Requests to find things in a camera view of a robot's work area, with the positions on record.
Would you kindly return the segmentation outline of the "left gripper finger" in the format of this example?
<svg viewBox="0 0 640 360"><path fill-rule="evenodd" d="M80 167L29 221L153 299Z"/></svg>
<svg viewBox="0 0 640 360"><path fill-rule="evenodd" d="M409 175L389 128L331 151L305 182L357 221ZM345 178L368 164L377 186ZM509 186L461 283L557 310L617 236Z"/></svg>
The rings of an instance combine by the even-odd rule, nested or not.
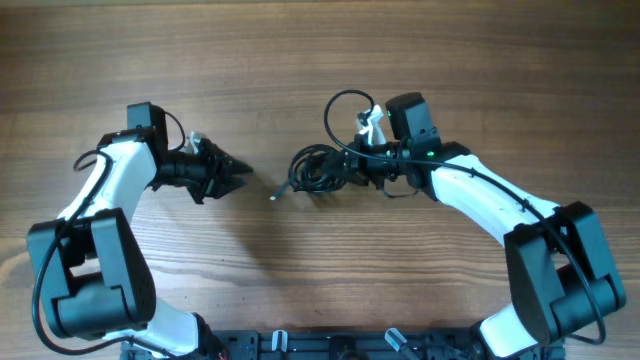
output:
<svg viewBox="0 0 640 360"><path fill-rule="evenodd" d="M246 181L242 178L215 178L210 181L207 187L207 196L220 199L225 195L238 190L246 185Z"/></svg>
<svg viewBox="0 0 640 360"><path fill-rule="evenodd" d="M209 170L213 176L246 175L253 172L250 165L231 156L214 143L209 145L209 152L212 160Z"/></svg>

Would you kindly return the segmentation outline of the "black USB cable blue plug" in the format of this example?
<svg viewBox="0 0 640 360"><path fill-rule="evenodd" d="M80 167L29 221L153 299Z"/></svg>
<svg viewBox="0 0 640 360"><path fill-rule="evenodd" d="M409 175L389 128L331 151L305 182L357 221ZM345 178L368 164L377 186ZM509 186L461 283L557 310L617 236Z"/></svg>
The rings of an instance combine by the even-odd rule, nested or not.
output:
<svg viewBox="0 0 640 360"><path fill-rule="evenodd" d="M357 183L353 173L345 170L345 152L324 144L301 149L291 160L287 184L294 192L327 193Z"/></svg>

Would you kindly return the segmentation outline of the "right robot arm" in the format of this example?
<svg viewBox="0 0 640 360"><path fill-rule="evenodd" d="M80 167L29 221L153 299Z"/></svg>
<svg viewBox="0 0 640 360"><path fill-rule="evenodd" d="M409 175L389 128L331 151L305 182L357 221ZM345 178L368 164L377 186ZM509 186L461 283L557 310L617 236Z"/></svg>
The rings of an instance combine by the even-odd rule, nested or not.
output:
<svg viewBox="0 0 640 360"><path fill-rule="evenodd" d="M476 325L485 359L514 358L598 328L626 293L598 216L582 202L561 206L489 170L468 148L443 142L417 92L358 113L343 165L377 188L406 177L416 192L457 209L503 247L511 302Z"/></svg>

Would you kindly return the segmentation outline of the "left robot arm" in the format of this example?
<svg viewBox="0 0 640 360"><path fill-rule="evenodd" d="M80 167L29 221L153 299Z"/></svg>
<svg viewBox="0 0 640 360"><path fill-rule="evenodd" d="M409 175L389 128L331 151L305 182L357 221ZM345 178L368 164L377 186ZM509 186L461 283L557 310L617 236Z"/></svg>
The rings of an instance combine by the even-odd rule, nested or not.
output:
<svg viewBox="0 0 640 360"><path fill-rule="evenodd" d="M199 133L170 147L170 117L150 102L128 106L126 129L104 135L74 163L76 171L92 170L77 197L27 234L32 322L58 354L123 344L124 356L149 359L229 356L200 315L158 299L131 221L146 189L184 188L200 204L243 187L253 170Z"/></svg>

